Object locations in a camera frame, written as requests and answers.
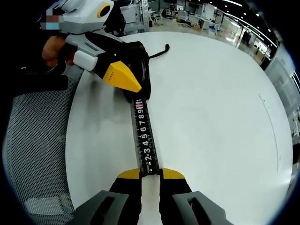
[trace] black measuring tape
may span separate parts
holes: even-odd
[[[160,174],[149,112],[145,99],[132,100],[132,125],[142,176]]]

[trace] printed numbers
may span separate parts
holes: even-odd
[[[136,107],[136,109],[142,109],[143,108],[143,103],[142,102],[136,102],[135,107]]]
[[[143,149],[142,154],[144,154],[143,155],[144,160],[148,161],[148,163],[150,163],[149,161],[152,160],[152,156],[151,156],[152,145],[151,145],[151,142],[149,142],[151,140],[150,139],[150,134],[147,134],[148,133],[147,130],[148,130],[149,125],[146,121],[147,120],[147,115],[146,115],[147,112],[145,112],[143,110],[143,101],[140,100],[140,99],[137,100],[135,102],[135,108],[136,108],[136,111],[137,111],[137,114],[135,115],[135,121],[136,121],[136,124],[137,124],[137,131],[145,132],[145,134],[139,133],[138,137],[140,139],[139,139],[138,144],[140,145],[140,149],[141,150]]]

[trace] office desk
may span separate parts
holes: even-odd
[[[198,35],[149,32],[148,101],[160,166],[181,172],[193,191],[234,224],[264,225],[281,206],[292,171],[292,139],[280,98],[244,52]],[[122,91],[83,75],[67,127],[66,169],[75,208],[137,167],[130,104]],[[159,177],[143,178],[139,224],[160,224]]]
[[[214,23],[214,22],[212,22],[212,21],[210,21],[208,19],[205,19],[203,17],[197,16],[197,15],[189,15],[189,17],[191,18],[192,21],[195,21],[195,19],[197,19],[197,23],[198,23],[198,20],[203,20],[204,21],[204,24],[201,27],[201,31],[203,31],[205,23],[213,24],[216,27],[216,29],[218,29],[218,27],[219,27],[219,24],[216,24],[216,23]]]

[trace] yellow circle logo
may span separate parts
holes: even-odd
[[[109,12],[110,9],[111,9],[110,4],[107,3],[107,4],[103,5],[101,7],[101,9],[98,11],[97,17],[101,18],[101,17],[105,16]]]

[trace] white wall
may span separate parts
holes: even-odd
[[[216,18],[215,18],[215,20],[216,20],[216,23],[217,24],[221,24],[221,22],[222,22],[222,18],[223,18],[223,13],[221,12],[221,11],[219,11],[219,10],[217,10],[217,9],[215,9],[216,11],[217,11],[217,16],[216,16]]]
[[[295,69],[296,67],[290,54],[285,49],[284,45],[281,44],[271,63],[265,70],[265,73],[273,83],[281,98],[288,117],[291,117],[297,107],[300,106],[300,94],[291,78]]]
[[[202,7],[202,14],[201,16],[206,18],[206,19],[213,19],[214,17],[214,6],[211,4],[203,4]]]
[[[249,45],[253,45],[254,41],[256,39],[256,35],[252,32],[250,32],[250,40],[249,40]]]

